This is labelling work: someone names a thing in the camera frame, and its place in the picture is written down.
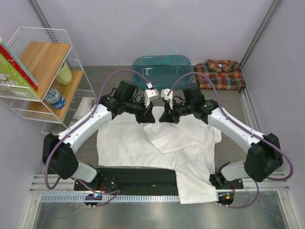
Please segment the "white long sleeve shirt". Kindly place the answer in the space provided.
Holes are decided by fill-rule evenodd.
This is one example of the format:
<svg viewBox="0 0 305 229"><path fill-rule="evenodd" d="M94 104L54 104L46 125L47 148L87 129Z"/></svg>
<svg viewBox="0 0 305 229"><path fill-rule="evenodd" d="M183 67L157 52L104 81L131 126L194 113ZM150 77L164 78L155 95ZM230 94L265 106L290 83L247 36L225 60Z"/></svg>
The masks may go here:
<svg viewBox="0 0 305 229"><path fill-rule="evenodd" d="M124 113L102 126L97 133L98 164L106 167L155 167L175 171L181 204L217 200L209 181L215 172L214 147L221 131L193 115L178 124L161 123L160 106L154 107L154 124L139 124Z"/></svg>

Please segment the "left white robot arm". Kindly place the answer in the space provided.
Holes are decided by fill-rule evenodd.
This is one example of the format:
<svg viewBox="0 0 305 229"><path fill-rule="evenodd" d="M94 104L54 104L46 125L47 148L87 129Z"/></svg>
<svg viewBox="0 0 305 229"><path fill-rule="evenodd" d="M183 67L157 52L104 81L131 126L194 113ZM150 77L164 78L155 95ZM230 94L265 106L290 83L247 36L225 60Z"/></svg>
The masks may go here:
<svg viewBox="0 0 305 229"><path fill-rule="evenodd" d="M152 99L158 91L150 87L142 100L136 101L138 87L129 81L120 82L113 95L103 95L98 103L76 124L58 135L49 133L44 138L42 162L45 170L51 170L61 179L76 178L85 182L90 190L97 190L102 183L98 171L76 159L80 146L100 127L115 117L129 113L138 123L154 123Z"/></svg>

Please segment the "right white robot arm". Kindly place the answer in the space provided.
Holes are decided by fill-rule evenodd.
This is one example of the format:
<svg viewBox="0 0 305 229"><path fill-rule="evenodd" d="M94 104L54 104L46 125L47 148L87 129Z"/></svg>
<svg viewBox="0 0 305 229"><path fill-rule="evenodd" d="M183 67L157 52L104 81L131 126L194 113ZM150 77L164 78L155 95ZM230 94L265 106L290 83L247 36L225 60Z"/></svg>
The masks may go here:
<svg viewBox="0 0 305 229"><path fill-rule="evenodd" d="M177 103L170 89L161 91L165 105L160 122L178 124L182 116L193 115L220 130L246 152L245 160L228 162L210 175L213 186L229 188L234 181L243 178L262 182L282 166L283 157L279 153L280 144L276 135L264 135L231 117L215 100L206 100L195 83L183 88L183 94L184 100Z"/></svg>

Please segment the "teal plastic basin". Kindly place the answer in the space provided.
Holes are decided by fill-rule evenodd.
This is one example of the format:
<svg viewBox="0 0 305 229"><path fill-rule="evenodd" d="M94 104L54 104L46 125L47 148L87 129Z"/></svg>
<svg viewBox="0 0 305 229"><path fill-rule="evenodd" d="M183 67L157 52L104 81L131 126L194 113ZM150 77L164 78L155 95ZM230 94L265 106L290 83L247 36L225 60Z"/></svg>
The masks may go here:
<svg viewBox="0 0 305 229"><path fill-rule="evenodd" d="M142 74L158 91L170 89L181 76L193 71L190 60L183 55L140 57L134 61L132 69Z"/></svg>

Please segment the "folded plaid flannel shirt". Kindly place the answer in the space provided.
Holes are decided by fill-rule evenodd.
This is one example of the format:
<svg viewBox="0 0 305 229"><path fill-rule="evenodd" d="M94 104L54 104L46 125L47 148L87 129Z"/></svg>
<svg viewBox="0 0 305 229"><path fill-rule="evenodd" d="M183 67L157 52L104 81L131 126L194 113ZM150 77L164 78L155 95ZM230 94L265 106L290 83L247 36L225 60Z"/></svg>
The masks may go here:
<svg viewBox="0 0 305 229"><path fill-rule="evenodd" d="M209 78L217 90L243 90L246 82L239 62L207 60L194 66L194 71Z"/></svg>

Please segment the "bagged manual booklet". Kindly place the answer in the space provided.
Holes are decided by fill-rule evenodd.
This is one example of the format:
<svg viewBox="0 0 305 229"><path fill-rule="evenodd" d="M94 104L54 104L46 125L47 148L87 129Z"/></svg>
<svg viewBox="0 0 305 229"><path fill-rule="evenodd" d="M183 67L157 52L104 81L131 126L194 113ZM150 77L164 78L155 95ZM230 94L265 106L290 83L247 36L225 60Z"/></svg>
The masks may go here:
<svg viewBox="0 0 305 229"><path fill-rule="evenodd" d="M78 121L83 118L95 105L94 97L83 97L73 99L69 107L69 118L71 121Z"/></svg>

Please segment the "blue white round jar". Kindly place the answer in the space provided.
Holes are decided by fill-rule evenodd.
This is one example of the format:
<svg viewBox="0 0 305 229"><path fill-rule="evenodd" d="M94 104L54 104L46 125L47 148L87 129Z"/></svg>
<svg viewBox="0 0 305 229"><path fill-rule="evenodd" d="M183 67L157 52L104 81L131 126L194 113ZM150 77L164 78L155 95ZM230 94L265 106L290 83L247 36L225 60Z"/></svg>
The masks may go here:
<svg viewBox="0 0 305 229"><path fill-rule="evenodd" d="M50 89L45 95L45 100L55 110L62 109L66 105L66 100L63 98L61 93L56 89Z"/></svg>

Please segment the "green book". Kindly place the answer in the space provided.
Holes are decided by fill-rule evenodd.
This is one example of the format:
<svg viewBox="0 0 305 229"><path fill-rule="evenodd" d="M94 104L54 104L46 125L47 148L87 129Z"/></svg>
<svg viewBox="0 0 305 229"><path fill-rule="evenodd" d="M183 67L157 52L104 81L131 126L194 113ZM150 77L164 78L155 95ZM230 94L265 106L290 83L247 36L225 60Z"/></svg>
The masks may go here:
<svg viewBox="0 0 305 229"><path fill-rule="evenodd" d="M36 99L35 91L16 69L0 55L0 96L21 99Z"/></svg>

